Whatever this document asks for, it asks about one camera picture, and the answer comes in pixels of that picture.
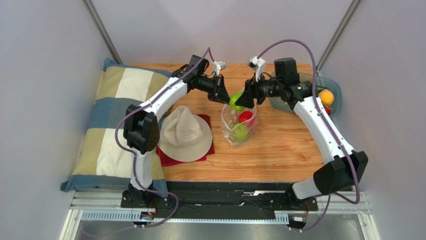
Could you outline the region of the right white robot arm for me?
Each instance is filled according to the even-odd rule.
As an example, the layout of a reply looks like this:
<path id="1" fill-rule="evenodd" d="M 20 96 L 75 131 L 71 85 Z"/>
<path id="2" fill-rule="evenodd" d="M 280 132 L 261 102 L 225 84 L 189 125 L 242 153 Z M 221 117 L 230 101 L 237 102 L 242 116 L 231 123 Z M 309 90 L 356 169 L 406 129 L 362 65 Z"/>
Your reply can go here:
<path id="1" fill-rule="evenodd" d="M 242 95 L 236 105 L 254 108 L 266 98 L 279 98 L 300 117 L 315 140 L 324 165 L 313 175 L 294 182 L 285 191 L 285 201 L 295 207 L 316 196 L 329 196 L 354 186 L 359 182 L 368 163 L 364 151 L 356 151 L 337 130 L 324 109 L 312 81 L 301 81 L 296 61 L 280 58 L 274 61 L 275 76 L 265 79 L 266 62 L 252 57 L 247 65 L 255 73 L 245 81 Z"/>

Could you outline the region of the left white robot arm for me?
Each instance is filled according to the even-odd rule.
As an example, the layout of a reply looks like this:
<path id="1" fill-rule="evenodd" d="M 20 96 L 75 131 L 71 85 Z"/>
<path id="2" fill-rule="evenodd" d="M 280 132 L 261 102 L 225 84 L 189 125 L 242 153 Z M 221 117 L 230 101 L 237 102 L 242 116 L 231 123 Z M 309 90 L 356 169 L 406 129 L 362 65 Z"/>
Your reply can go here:
<path id="1" fill-rule="evenodd" d="M 140 105 L 129 105 L 123 126 L 124 150 L 133 154 L 132 176 L 128 190 L 122 193 L 121 207 L 147 208 L 154 194 L 169 196 L 167 190 L 153 190 L 152 155 L 160 140 L 158 120 L 180 98 L 191 90 L 207 93 L 209 101 L 228 104 L 230 96 L 220 71 L 227 67 L 224 61 L 209 62 L 193 55 L 188 64 L 175 70 L 167 83 L 150 99 Z"/>

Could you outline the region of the clear polka dot zip bag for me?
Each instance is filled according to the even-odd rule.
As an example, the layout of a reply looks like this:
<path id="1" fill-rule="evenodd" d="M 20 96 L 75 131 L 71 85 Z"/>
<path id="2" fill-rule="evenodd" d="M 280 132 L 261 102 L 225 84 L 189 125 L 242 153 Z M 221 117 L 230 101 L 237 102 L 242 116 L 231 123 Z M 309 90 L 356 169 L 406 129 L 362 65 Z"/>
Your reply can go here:
<path id="1" fill-rule="evenodd" d="M 221 130 L 223 137 L 234 148 L 246 145 L 255 135 L 259 120 L 257 108 L 245 108 L 241 111 L 225 104 L 221 110 Z"/>

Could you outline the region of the red apple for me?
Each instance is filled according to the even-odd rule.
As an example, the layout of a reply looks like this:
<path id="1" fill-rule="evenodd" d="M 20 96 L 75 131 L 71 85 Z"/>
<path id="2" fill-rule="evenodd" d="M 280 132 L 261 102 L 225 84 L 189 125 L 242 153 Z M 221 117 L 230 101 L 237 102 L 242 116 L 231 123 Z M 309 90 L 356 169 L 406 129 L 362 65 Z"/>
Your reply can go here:
<path id="1" fill-rule="evenodd" d="M 254 116 L 253 112 L 251 111 L 243 111 L 239 114 L 238 122 L 244 123 L 247 122 L 250 124 L 252 122 L 252 117 Z"/>

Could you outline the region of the green apple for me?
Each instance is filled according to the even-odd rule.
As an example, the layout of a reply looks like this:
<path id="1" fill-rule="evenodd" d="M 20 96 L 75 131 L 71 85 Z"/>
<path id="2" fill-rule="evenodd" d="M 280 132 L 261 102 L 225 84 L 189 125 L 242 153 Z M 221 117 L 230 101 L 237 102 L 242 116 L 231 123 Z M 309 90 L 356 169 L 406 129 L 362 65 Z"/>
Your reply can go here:
<path id="1" fill-rule="evenodd" d="M 232 130 L 232 136 L 236 141 L 245 141 L 250 134 L 250 129 L 244 123 L 238 123 Z"/>

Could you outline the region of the red strawberry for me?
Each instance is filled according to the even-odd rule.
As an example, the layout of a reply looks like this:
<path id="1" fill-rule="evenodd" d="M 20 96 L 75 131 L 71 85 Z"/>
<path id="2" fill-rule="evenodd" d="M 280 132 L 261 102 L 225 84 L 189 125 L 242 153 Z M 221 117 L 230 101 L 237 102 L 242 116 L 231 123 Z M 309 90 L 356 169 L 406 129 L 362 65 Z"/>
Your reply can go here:
<path id="1" fill-rule="evenodd" d="M 332 114 L 332 111 L 331 111 L 331 109 L 329 108 L 329 106 L 327 106 L 327 105 L 323 105 L 323 108 L 324 108 L 325 112 L 326 112 L 329 116 Z"/>

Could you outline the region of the orange fruit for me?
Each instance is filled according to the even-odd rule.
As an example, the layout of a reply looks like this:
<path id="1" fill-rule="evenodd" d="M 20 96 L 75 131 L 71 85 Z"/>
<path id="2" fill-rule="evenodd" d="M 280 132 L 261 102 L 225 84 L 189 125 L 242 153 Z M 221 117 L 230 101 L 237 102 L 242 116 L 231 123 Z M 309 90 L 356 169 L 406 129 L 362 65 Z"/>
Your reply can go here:
<path id="1" fill-rule="evenodd" d="M 321 99 L 321 102 L 325 106 L 331 106 L 335 100 L 334 94 L 329 89 L 324 89 L 318 93 L 318 96 Z"/>

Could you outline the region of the green artichoke toy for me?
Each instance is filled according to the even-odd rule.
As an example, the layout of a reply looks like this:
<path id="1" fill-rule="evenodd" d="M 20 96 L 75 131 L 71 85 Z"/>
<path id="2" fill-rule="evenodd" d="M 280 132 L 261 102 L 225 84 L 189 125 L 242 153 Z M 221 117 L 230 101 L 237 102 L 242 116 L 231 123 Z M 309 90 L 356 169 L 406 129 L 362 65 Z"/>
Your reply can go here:
<path id="1" fill-rule="evenodd" d="M 246 108 L 244 106 L 239 106 L 236 104 L 237 100 L 242 96 L 243 92 L 239 91 L 236 92 L 229 100 L 229 106 L 231 107 L 232 110 L 234 111 L 243 111 Z"/>

